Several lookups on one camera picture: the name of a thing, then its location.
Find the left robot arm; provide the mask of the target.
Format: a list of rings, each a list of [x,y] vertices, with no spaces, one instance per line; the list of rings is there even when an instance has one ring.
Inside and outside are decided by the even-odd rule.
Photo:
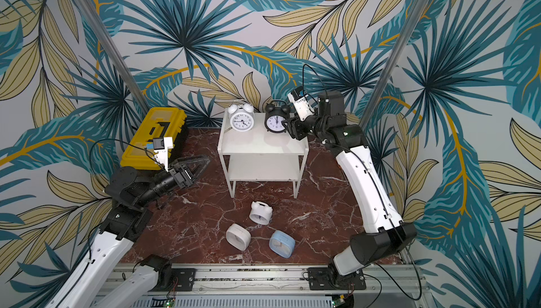
[[[86,255],[47,307],[90,307],[118,262],[138,241],[152,218],[149,205],[162,196],[199,181],[210,163],[207,156],[174,160],[155,174],[121,167],[105,188],[117,204],[99,225]]]

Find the black twin-bell alarm clock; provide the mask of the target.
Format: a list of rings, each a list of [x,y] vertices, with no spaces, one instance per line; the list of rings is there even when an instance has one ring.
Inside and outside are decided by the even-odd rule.
[[[272,100],[265,107],[266,130],[271,133],[284,133],[286,127],[283,122],[290,119],[291,107],[284,100]]]

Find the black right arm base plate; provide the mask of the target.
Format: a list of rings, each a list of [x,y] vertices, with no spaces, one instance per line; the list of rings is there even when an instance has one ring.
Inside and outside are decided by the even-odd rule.
[[[308,282],[311,291],[363,291],[366,281],[361,270],[340,275],[333,264],[325,267],[309,267]]]

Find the white twin-bell alarm clock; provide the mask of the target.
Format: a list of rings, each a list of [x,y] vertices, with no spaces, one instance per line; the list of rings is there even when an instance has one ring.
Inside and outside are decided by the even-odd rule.
[[[254,107],[249,103],[243,105],[231,105],[228,108],[230,126],[239,132],[250,131],[254,127]]]

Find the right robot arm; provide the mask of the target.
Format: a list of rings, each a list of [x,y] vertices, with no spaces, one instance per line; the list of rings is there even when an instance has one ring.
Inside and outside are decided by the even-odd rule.
[[[287,98],[295,109],[295,115],[283,121],[287,133],[296,140],[313,135],[331,151],[362,214],[364,231],[352,236],[349,246],[329,265],[331,285],[349,285],[364,267],[404,250],[417,230],[403,220],[386,193],[362,128],[348,124],[343,95],[337,91],[321,93],[315,108],[302,88]]]

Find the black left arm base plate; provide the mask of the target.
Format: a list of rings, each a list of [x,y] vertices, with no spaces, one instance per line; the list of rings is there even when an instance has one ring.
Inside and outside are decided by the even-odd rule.
[[[172,292],[192,292],[196,271],[195,268],[173,268],[171,274]]]

